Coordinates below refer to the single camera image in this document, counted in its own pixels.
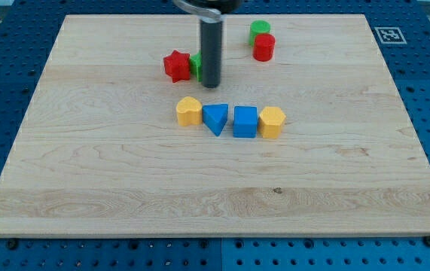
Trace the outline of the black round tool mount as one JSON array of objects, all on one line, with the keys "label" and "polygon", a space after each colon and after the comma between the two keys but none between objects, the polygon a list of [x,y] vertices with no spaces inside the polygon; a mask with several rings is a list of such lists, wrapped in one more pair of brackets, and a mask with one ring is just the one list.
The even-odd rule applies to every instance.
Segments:
[{"label": "black round tool mount", "polygon": [[214,8],[222,14],[229,14],[242,5],[242,0],[188,0],[188,3],[201,8]]}]

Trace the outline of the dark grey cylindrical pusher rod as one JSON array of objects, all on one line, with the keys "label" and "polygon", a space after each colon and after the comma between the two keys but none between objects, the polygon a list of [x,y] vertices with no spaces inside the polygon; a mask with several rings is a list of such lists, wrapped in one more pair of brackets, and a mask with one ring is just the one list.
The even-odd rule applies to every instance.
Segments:
[{"label": "dark grey cylindrical pusher rod", "polygon": [[221,83],[223,23],[200,20],[201,82],[206,88]]}]

